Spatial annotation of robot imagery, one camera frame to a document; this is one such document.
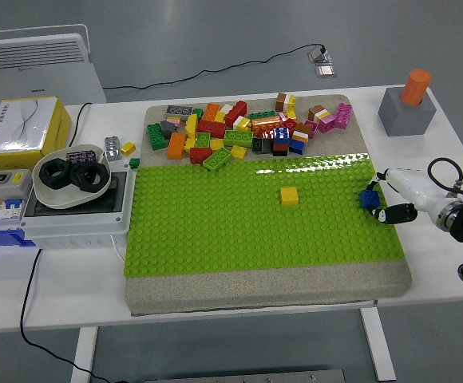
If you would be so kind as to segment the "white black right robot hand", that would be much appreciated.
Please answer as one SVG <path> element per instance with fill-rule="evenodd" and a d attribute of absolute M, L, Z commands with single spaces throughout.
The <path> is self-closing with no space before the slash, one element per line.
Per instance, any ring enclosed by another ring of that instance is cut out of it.
<path fill-rule="evenodd" d="M 449 231 L 453 225 L 463 201 L 447 196 L 424 172 L 419 170 L 389 168 L 378 172 L 366 187 L 372 191 L 381 180 L 385 180 L 408 203 L 391 207 L 375 207 L 371 203 L 364 205 L 375 219 L 385 224 L 408 223 L 417 218 L 419 211 L 426 212 L 436 227 Z"/>

